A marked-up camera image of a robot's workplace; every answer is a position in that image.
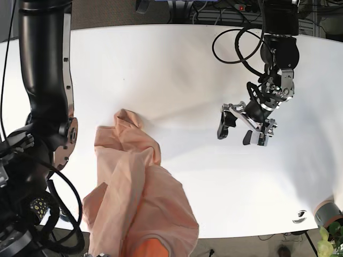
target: peach cloth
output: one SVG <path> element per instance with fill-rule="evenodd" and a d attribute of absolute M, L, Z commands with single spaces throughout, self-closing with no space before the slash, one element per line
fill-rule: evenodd
<path fill-rule="evenodd" d="M 114 118 L 115 127 L 96 133 L 98 186 L 83 200 L 89 253 L 189 256 L 199 226 L 182 184 L 160 166 L 160 147 L 138 115 L 121 110 Z"/>

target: screw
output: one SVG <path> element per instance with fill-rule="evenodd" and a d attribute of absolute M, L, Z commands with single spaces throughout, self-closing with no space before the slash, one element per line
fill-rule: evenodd
<path fill-rule="evenodd" d="M 73 127 L 70 132 L 70 142 L 74 143 L 76 138 L 76 129 Z"/>

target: white table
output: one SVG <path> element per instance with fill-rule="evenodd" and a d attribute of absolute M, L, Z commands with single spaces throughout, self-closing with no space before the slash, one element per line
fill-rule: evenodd
<path fill-rule="evenodd" d="M 144 25 L 72 32 L 79 134 L 63 172 L 82 198 L 96 186 L 96 128 L 112 125 L 113 114 L 126 108 L 143 117 L 146 132 L 160 144 L 162 166 L 183 184 L 201 238 L 315 228 L 311 210 L 332 193 L 343 207 L 343 44 L 297 37 L 295 97 L 272 114 L 279 127 L 267 147 L 243 146 L 248 128 L 239 120 L 227 139 L 217 139 L 221 105 L 248 102 L 246 83 L 257 82 L 243 65 L 225 65 L 212 55 L 212 41 L 225 29 Z M 217 42 L 222 58 L 237 59 L 234 37 L 229 33 Z M 255 37 L 244 35 L 243 55 L 256 44 Z M 3 43 L 1 67 L 4 54 Z M 263 70 L 259 53 L 249 63 Z M 18 41 L 13 41 L 5 83 L 6 131 L 22 127 L 28 113 Z M 62 199 L 77 214 L 68 186 L 58 177 L 55 181 Z M 294 224 L 303 209 L 308 218 Z M 58 226 L 69 228 L 63 222 Z"/>

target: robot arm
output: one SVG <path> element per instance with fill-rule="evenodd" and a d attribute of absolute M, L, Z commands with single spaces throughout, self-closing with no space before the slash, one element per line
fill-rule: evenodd
<path fill-rule="evenodd" d="M 24 127 L 0 143 L 0 257 L 45 256 L 41 246 L 69 254 L 84 248 L 78 226 L 75 247 L 49 239 L 59 208 L 65 206 L 48 179 L 51 170 L 67 164 L 78 129 L 69 62 L 71 4 L 72 0 L 19 0 L 21 72 L 31 113 Z M 35 225 L 47 210 L 34 205 L 38 201 L 50 209 L 42 231 Z"/>
<path fill-rule="evenodd" d="M 265 19 L 265 35 L 260 54 L 265 63 L 264 74 L 260 76 L 260 85 L 247 83 L 250 102 L 224 104 L 218 139 L 228 135 L 229 127 L 236 127 L 236 120 L 243 120 L 249 131 L 243 139 L 244 145 L 256 144 L 266 146 L 268 138 L 273 136 L 277 127 L 269 115 L 294 96 L 294 69 L 299 62 L 299 51 L 296 38 L 299 26 L 297 18 L 299 2 L 294 0 L 266 0 L 263 5 Z"/>

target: cloth fold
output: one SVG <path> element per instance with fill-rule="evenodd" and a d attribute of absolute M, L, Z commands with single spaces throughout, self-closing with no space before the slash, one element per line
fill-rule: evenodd
<path fill-rule="evenodd" d="M 189 256 L 199 226 L 182 184 L 160 166 L 160 147 L 137 114 L 121 110 L 114 119 L 97 130 L 98 185 L 83 200 L 89 253 Z"/>

